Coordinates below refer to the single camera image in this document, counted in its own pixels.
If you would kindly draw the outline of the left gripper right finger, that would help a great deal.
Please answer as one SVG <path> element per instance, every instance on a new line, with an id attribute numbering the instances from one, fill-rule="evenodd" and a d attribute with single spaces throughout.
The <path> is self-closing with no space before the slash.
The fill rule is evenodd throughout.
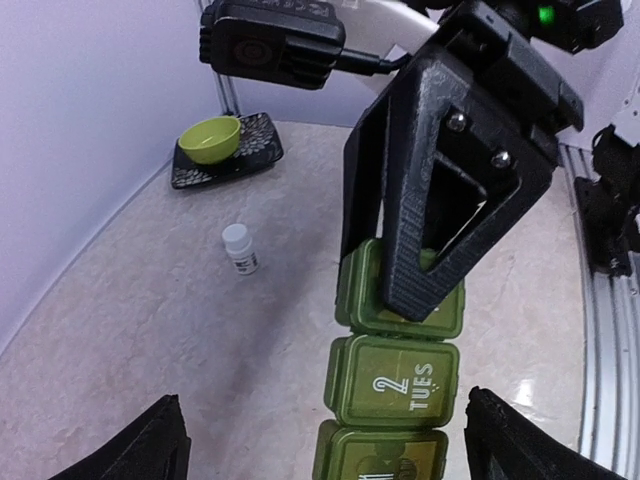
<path id="1" fill-rule="evenodd" d="M 464 429 L 470 478 L 618 479 L 554 440 L 493 391 L 472 388 Z"/>

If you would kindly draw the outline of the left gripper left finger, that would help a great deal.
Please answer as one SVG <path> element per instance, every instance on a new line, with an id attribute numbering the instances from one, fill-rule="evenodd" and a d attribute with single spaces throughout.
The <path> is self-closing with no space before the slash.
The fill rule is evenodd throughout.
<path id="1" fill-rule="evenodd" d="M 101 448 L 51 480 L 185 480 L 190 450 L 179 397 L 164 395 Z"/>

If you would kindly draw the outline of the green weekly pill organizer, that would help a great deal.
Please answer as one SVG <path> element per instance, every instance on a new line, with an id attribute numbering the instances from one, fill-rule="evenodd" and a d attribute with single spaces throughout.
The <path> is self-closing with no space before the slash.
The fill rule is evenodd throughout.
<path id="1" fill-rule="evenodd" d="M 341 267 L 336 321 L 348 337 L 330 347 L 315 479 L 440 479 L 458 391 L 465 288 L 458 284 L 423 321 L 379 297 L 382 242 L 364 241 Z"/>

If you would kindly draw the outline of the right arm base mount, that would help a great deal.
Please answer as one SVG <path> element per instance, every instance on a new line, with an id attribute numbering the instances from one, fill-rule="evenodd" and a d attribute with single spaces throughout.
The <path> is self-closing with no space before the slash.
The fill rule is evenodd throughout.
<path id="1" fill-rule="evenodd" d="M 589 268 L 630 276 L 630 255 L 639 251 L 639 146 L 629 145 L 610 125 L 594 136 L 592 147 L 599 178 L 574 180 Z"/>

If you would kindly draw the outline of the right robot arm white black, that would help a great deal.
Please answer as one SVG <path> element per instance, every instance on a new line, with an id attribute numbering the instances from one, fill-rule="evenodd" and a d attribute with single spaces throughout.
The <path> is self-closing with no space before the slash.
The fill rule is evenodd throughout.
<path id="1" fill-rule="evenodd" d="M 578 93 L 533 47 L 592 50 L 617 1 L 452 1 L 344 149 L 341 251 L 382 237 L 379 292 L 424 320 L 549 189 Z"/>

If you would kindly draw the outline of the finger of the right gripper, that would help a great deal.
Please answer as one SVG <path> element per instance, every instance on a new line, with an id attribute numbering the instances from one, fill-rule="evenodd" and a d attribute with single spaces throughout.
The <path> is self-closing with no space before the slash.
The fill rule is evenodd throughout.
<path id="1" fill-rule="evenodd" d="M 414 58 L 362 114 L 344 147 L 341 256 L 376 233 L 383 258 L 417 260 L 430 185 L 430 57 Z"/>
<path id="2" fill-rule="evenodd" d="M 448 55 L 414 60 L 385 102 L 382 298 L 422 321 L 548 190 L 553 160 Z"/>

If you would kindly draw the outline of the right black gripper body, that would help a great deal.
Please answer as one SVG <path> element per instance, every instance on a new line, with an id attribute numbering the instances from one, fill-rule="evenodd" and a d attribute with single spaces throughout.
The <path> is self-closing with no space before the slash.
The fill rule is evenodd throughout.
<path id="1" fill-rule="evenodd" d="M 454 1 L 439 22 L 439 43 L 513 114 L 524 139 L 550 163 L 557 161 L 557 134 L 584 127 L 584 106 L 531 40 L 577 47 L 566 26 L 572 14 L 560 1 Z"/>

